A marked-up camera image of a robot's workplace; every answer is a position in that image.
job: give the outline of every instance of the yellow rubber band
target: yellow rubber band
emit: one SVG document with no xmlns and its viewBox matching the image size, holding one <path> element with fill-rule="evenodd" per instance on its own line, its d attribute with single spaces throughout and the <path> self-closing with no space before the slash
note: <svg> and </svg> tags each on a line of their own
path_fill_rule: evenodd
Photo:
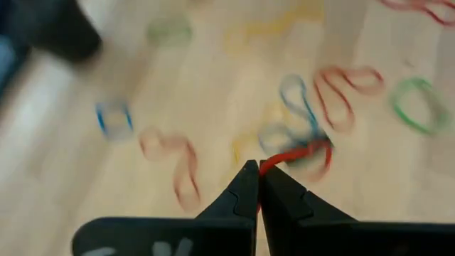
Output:
<svg viewBox="0 0 455 256">
<path fill-rule="evenodd" d="M 282 16 L 268 23 L 250 22 L 243 26 L 233 28 L 227 31 L 224 36 L 224 46 L 227 51 L 239 53 L 245 50 L 247 43 L 254 36 L 274 36 L 288 31 L 292 25 L 299 19 L 305 21 L 322 22 L 324 19 L 323 1 L 322 0 L 305 0 L 297 8 L 284 13 Z M 243 41 L 232 42 L 234 36 L 243 37 Z"/>
<path fill-rule="evenodd" d="M 257 133 L 260 127 L 263 127 L 267 124 L 272 116 L 274 110 L 279 110 L 281 118 L 285 123 L 288 123 L 291 120 L 291 113 L 281 103 L 275 103 L 273 105 L 266 105 L 262 113 L 261 120 L 252 130 L 246 133 L 238 134 L 232 141 L 232 165 L 238 166 L 241 158 L 241 151 L 251 142 L 258 142 Z"/>
</svg>

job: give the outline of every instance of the red rubber band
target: red rubber band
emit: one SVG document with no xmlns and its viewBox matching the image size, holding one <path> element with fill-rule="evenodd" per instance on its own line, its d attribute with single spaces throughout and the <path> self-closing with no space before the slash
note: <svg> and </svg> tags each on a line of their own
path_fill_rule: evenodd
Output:
<svg viewBox="0 0 455 256">
<path fill-rule="evenodd" d="M 352 78 L 354 77 L 365 77 L 365 76 L 373 76 L 375 80 L 377 81 L 376 84 L 372 86 L 362 86 L 362 85 L 357 85 L 352 81 Z M 344 70 L 338 67 L 329 67 L 329 68 L 324 68 L 318 71 L 318 73 L 315 75 L 314 80 L 313 80 L 313 85 L 316 90 L 316 94 L 318 95 L 319 102 L 321 103 L 322 110 L 324 117 L 328 124 L 332 127 L 332 129 L 336 131 L 349 131 L 352 129 L 354 122 L 355 122 L 355 116 L 354 116 L 354 111 L 352 106 L 350 105 L 348 99 L 346 96 L 336 87 L 335 84 L 331 82 L 331 77 L 338 76 L 342 78 L 345 82 L 347 82 L 354 90 L 358 91 L 362 95 L 375 95 L 378 94 L 380 91 L 384 90 L 385 84 L 384 84 L 384 79 L 382 78 L 382 75 L 369 67 L 364 67 L 364 68 L 359 68 L 355 70 Z M 348 116 L 347 116 L 347 122 L 345 124 L 340 124 L 340 123 L 335 123 L 332 121 L 330 118 L 330 115 L 328 114 L 327 106 L 326 103 L 324 102 L 324 99 L 321 94 L 320 90 L 320 82 L 319 79 L 322 79 L 325 84 L 327 84 L 341 100 L 343 101 L 344 105 L 346 106 L 346 109 L 348 110 Z"/>
<path fill-rule="evenodd" d="M 443 25 L 443 26 L 455 26 L 455 20 L 453 21 L 447 21 L 444 20 L 443 18 L 437 16 L 432 10 L 430 10 L 427 7 L 427 4 L 439 4 L 443 5 L 455 13 L 455 4 L 451 3 L 448 0 L 438 0 L 438 1 L 431 1 L 431 2 L 425 2 L 425 1 L 419 1 L 419 2 L 408 2 L 408 3 L 397 3 L 391 0 L 378 0 L 387 7 L 398 10 L 398 11 L 420 11 L 423 13 L 426 13 L 430 15 L 437 23 Z"/>
<path fill-rule="evenodd" d="M 183 156 L 178 161 L 174 171 L 173 189 L 182 209 L 188 211 L 197 207 L 200 204 L 200 192 L 196 183 L 198 158 L 188 138 L 179 135 L 164 136 L 157 128 L 149 127 L 139 135 L 139 144 L 144 157 L 149 161 L 155 161 L 157 156 L 166 156 L 172 152 L 181 152 L 183 150 Z M 193 204 L 185 200 L 186 195 L 181 191 L 186 174 L 188 174 L 194 189 L 194 193 L 191 195 L 195 199 Z"/>
<path fill-rule="evenodd" d="M 321 169 L 316 174 L 309 177 L 310 181 L 320 181 L 327 174 L 330 167 L 330 163 L 332 161 L 332 147 L 330 142 L 327 140 L 313 141 L 306 148 L 303 147 L 295 148 L 287 153 L 276 154 L 274 156 L 269 157 L 264 163 L 261 164 L 259 168 L 259 175 L 264 176 L 268 172 L 268 170 L 270 170 L 273 166 L 280 164 L 282 162 L 295 161 L 303 157 L 309 157 L 313 155 L 313 153 L 321 147 L 326 148 L 326 160 Z M 260 204 L 258 204 L 257 212 L 259 212 L 260 209 L 261 206 Z"/>
</svg>

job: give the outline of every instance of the blue rubber band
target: blue rubber band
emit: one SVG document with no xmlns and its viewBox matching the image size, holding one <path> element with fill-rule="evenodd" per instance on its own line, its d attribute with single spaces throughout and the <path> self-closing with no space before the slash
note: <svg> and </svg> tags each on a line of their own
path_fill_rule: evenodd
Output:
<svg viewBox="0 0 455 256">
<path fill-rule="evenodd" d="M 287 92 L 293 87 L 298 86 L 301 88 L 301 98 L 304 102 L 304 108 L 300 107 L 287 98 Z M 283 104 L 286 108 L 293 114 L 298 115 L 306 119 L 311 125 L 310 135 L 302 136 L 301 134 L 296 134 L 288 126 L 282 123 L 269 124 L 263 127 L 258 134 L 259 145 L 262 150 L 269 155 L 282 153 L 289 151 L 298 146 L 307 146 L 311 141 L 315 139 L 328 139 L 327 135 L 320 131 L 319 123 L 316 119 L 316 115 L 313 113 L 313 110 L 306 99 L 306 86 L 304 81 L 298 75 L 288 75 L 283 79 L 283 82 L 280 85 L 279 89 L 280 97 L 283 101 Z M 265 138 L 270 138 L 275 134 L 282 134 L 289 139 L 289 143 L 286 143 L 283 146 L 272 146 L 268 145 L 265 142 Z"/>
<path fill-rule="evenodd" d="M 121 139 L 126 134 L 132 134 L 133 122 L 126 102 L 119 100 L 97 103 L 95 110 L 97 113 L 98 123 L 100 124 L 100 128 L 103 134 L 105 134 L 106 138 Z M 125 125 L 121 125 L 119 127 L 111 127 L 108 123 L 106 123 L 105 115 L 112 112 L 122 112 L 126 120 Z"/>
</svg>

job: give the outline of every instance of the floor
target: floor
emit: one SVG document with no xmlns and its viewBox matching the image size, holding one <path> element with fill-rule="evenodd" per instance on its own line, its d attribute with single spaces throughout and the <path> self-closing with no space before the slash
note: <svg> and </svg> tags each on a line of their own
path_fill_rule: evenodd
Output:
<svg viewBox="0 0 455 256">
<path fill-rule="evenodd" d="M 71 66 L 36 51 L 1 101 L 1 255 L 70 255 L 75 230 L 101 216 L 197 215 L 244 161 L 267 157 L 251 138 L 289 115 L 280 107 L 283 77 L 297 74 L 311 85 L 332 65 L 374 68 L 385 88 L 362 95 L 343 86 L 355 122 L 339 131 L 308 86 L 308 101 L 333 142 L 331 166 L 320 181 L 305 173 L 322 159 L 283 169 L 360 220 L 455 222 L 453 127 L 431 137 L 416 132 L 388 100 L 401 80 L 418 76 L 455 110 L 453 28 L 375 0 L 80 3 L 103 37 L 102 52 Z M 158 44 L 147 35 L 150 24 L 170 17 L 188 19 L 189 41 Z M 346 109 L 327 88 L 321 92 L 328 111 L 343 121 Z M 100 129 L 97 103 L 113 100 L 129 106 L 129 137 L 106 137 Z M 428 121 L 421 95 L 403 102 L 409 115 Z M 267 255 L 262 227 L 257 244 L 257 254 Z"/>
</svg>

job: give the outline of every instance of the green rubber band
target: green rubber band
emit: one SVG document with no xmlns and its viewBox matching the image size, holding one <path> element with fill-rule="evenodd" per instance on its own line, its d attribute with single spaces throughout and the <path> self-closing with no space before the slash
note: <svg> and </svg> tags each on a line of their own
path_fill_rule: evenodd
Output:
<svg viewBox="0 0 455 256">
<path fill-rule="evenodd" d="M 166 44 L 173 37 L 181 37 L 179 43 L 187 43 L 193 36 L 187 19 L 169 19 L 152 22 L 147 28 L 148 39 L 159 45 Z"/>
<path fill-rule="evenodd" d="M 418 89 L 424 93 L 430 107 L 433 110 L 433 113 L 436 115 L 434 117 L 434 122 L 428 126 L 419 124 L 413 119 L 409 118 L 400 107 L 401 98 L 410 90 Z M 398 115 L 404 123 L 409 127 L 416 129 L 418 132 L 427 135 L 435 135 L 439 130 L 444 128 L 450 123 L 450 113 L 442 105 L 441 101 L 437 97 L 432 85 L 424 79 L 421 78 L 410 78 L 402 81 L 393 91 L 390 97 L 390 103 L 392 104 L 393 110 Z"/>
</svg>

